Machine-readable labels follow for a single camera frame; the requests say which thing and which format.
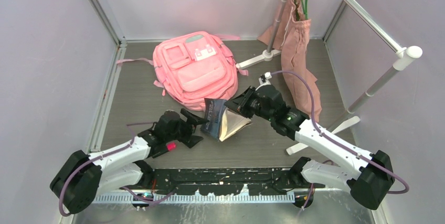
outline white wall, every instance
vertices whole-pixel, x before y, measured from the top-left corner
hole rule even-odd
[[[445,1],[357,0],[403,46],[423,57],[395,76],[359,110],[353,131],[360,146],[385,151],[395,172],[411,186],[387,195],[389,223],[443,223],[445,132]],[[394,53],[350,9],[328,42],[346,105],[396,60]],[[396,183],[393,189],[401,189]]]
[[[206,30],[256,38],[280,0],[107,0],[127,39],[165,39]],[[309,0],[311,37],[321,38],[340,0]]]
[[[88,0],[0,6],[0,223],[58,223],[49,183],[86,146],[115,44]]]

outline book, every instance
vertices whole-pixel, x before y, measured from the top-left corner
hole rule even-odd
[[[206,113],[204,118],[209,122],[201,125],[201,131],[209,134],[221,142],[233,136],[247,125],[251,124],[249,118],[245,118],[229,110],[224,99],[205,98]]]

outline gray floor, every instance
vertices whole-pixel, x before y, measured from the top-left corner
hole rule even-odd
[[[126,59],[149,58],[158,43],[129,44]],[[226,41],[225,44],[235,55],[235,60],[241,62],[260,54],[266,46],[254,40]],[[318,78],[317,85],[321,93],[322,112],[320,124],[328,126],[343,112],[343,104],[326,48],[321,40],[311,40],[308,45],[307,67]],[[279,70],[280,58],[271,62],[262,62],[250,67],[249,76],[239,76],[238,93],[242,93],[250,85],[258,86],[258,77],[268,71]],[[128,141],[131,134],[125,125],[134,122],[150,122],[157,119],[165,110],[180,111],[182,106],[168,94],[162,96],[162,89],[153,85],[156,75],[152,66],[146,62],[125,63],[119,76],[119,82],[114,95],[109,115],[102,150]],[[289,90],[282,76],[271,79],[288,104],[292,104]],[[214,167],[289,167],[300,156],[310,157],[317,161],[326,158],[311,148],[289,156],[285,149],[296,142],[278,135],[261,118],[253,118],[253,125],[238,132],[224,142],[218,142],[204,135],[205,139],[194,148],[188,149],[183,144],[170,153],[156,159],[147,159],[155,168],[214,168]],[[146,129],[146,126],[135,127],[136,132]],[[340,137],[353,143],[349,130],[339,134]]]

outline pink backpack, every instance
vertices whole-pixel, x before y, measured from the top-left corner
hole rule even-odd
[[[190,110],[205,110],[204,98],[230,99],[238,89],[236,62],[220,38],[204,31],[160,43],[153,52],[158,81],[173,99]],[[117,63],[134,60],[120,60]],[[246,70],[240,73],[247,75]]]

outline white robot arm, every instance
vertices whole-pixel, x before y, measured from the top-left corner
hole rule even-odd
[[[173,140],[192,148],[203,139],[193,133],[196,126],[208,121],[185,109],[181,114],[186,121],[178,113],[166,111],[151,128],[108,150],[89,155],[74,152],[52,180],[50,189],[71,214],[76,214],[103,193],[127,185],[146,188],[152,181],[153,169],[144,159],[171,151],[176,147]]]
[[[350,193],[363,206],[377,209],[395,180],[362,158],[392,172],[389,156],[382,151],[373,154],[354,146],[311,121],[302,111],[287,106],[281,93],[269,82],[270,78],[270,73],[262,75],[258,88],[249,87],[225,105],[244,117],[256,115],[270,121],[277,133],[314,148],[338,165],[321,164],[301,157],[291,168],[292,179],[297,185],[318,183],[338,188]],[[357,156],[340,146],[354,150]]]

